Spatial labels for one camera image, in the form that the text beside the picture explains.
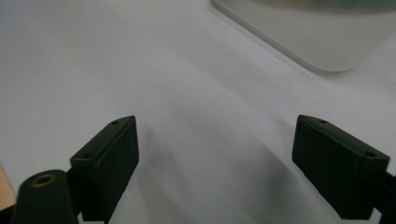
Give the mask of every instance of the wooden surface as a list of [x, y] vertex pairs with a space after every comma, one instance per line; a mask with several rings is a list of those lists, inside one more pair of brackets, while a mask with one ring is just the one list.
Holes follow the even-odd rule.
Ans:
[[3, 166], [0, 164], [0, 210], [10, 207], [15, 201], [14, 189], [8, 181]]

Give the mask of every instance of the white table surface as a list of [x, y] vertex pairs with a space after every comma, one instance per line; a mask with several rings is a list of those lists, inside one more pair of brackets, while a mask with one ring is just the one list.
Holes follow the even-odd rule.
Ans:
[[207, 0], [0, 3], [0, 162], [17, 189], [135, 115], [140, 162], [111, 223], [377, 223], [341, 220], [291, 148], [306, 114], [396, 159], [395, 86], [396, 35], [315, 74]]

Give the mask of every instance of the white plastic container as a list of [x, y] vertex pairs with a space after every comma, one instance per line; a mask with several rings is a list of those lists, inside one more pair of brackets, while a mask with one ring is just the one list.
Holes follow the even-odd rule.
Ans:
[[296, 62], [322, 71], [359, 65], [396, 31], [396, 0], [213, 0], [213, 4]]

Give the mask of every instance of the screw hole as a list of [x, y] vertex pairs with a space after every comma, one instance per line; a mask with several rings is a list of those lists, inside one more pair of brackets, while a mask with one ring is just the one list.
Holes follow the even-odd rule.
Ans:
[[34, 188], [41, 188], [44, 187], [51, 182], [53, 182], [56, 178], [56, 175], [53, 174], [46, 174], [46, 175], [41, 175], [37, 177], [33, 182], [32, 182], [32, 187]]
[[368, 156], [368, 157], [374, 157], [375, 154], [373, 152], [366, 152], [364, 153], [364, 155]]
[[83, 158], [84, 158], [84, 159], [89, 159], [89, 158], [91, 158], [92, 156], [93, 156], [92, 153], [86, 153], [86, 154], [84, 154]]

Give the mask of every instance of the white surface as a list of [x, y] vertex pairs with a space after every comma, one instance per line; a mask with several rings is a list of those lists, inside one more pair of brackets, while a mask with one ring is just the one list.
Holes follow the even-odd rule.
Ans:
[[395, 159], [395, 58], [396, 36], [312, 74], [206, 0], [2, 1], [0, 161], [17, 188], [136, 115], [141, 160], [111, 223], [377, 223], [340, 220], [290, 155], [306, 114]]
[[213, 1], [286, 55], [321, 71], [358, 66], [396, 33], [395, 1]]

